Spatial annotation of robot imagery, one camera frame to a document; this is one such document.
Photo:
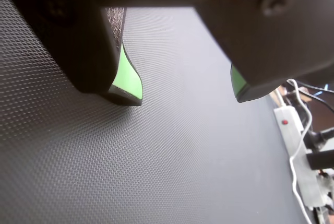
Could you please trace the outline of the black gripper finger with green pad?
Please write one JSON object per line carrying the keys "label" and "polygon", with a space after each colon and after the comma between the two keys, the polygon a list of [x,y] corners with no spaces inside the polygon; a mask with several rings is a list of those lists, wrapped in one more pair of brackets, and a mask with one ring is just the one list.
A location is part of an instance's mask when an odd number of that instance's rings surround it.
{"label": "black gripper finger with green pad", "polygon": [[125,11],[112,28],[97,0],[12,0],[74,87],[117,105],[140,106],[141,78],[122,43]]}
{"label": "black gripper finger with green pad", "polygon": [[232,63],[238,102],[333,82],[333,0],[190,0]]}

